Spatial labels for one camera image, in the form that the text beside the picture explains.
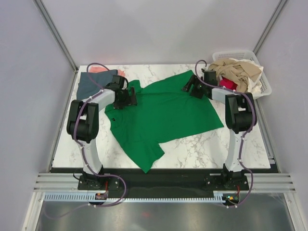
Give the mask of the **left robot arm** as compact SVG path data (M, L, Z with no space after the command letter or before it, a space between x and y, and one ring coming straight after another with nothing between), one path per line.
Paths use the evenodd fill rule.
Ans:
M99 112L110 104L115 109L137 105L135 89L128 86L125 77L114 75L97 93L71 102L66 131L79 146L83 160L79 190L101 190L111 179L104 174L96 145Z

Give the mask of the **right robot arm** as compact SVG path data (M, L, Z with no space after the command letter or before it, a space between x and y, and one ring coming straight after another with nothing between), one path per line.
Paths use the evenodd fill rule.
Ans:
M230 131L228 155L218 176L207 176L207 184L219 190L249 190L245 172L251 172L243 164L246 136L257 123L255 103L251 93L239 93L218 86L215 71L202 70L204 76L193 74L182 88L191 96L203 96L225 105L225 123Z

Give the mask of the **green polo shirt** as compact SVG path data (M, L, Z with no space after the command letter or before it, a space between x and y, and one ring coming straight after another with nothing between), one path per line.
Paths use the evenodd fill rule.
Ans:
M135 89L137 105L105 108L111 132L127 156L144 173L164 155L161 143L223 127L208 98L198 99L181 89L192 77L191 70Z

